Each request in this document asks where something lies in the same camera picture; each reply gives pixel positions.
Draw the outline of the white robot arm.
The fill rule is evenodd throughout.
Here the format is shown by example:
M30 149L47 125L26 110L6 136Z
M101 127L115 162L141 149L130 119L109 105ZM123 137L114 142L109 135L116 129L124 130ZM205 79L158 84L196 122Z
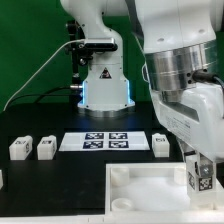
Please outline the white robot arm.
M133 107L123 74L123 40L106 16L126 15L144 56L142 74L159 123L191 152L190 173L208 178L224 159L224 89L216 73L216 24L224 0L60 0L80 25L88 68L78 107L112 116Z

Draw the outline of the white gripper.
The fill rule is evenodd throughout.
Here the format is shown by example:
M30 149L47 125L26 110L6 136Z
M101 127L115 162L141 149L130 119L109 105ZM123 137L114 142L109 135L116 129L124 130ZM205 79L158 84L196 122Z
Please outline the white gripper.
M151 92L161 125L187 143L197 154L197 174L214 174L213 162L224 161L224 98L221 88L192 88L182 93L176 105L164 103Z

